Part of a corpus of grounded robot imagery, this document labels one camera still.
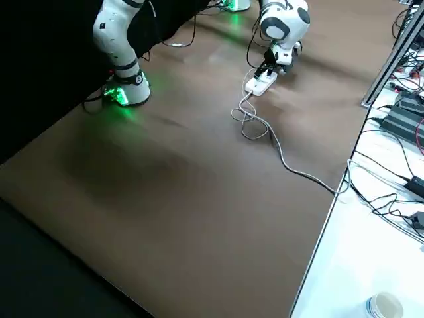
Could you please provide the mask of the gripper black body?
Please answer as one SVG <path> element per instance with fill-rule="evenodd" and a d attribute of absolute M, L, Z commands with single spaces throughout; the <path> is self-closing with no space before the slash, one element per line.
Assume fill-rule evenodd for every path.
<path fill-rule="evenodd" d="M 272 51 L 272 48 L 274 46 L 274 43 L 271 42 L 268 49 L 264 53 L 264 67 L 265 68 L 274 68 L 276 65 L 276 59 L 274 56 L 274 53 Z"/>

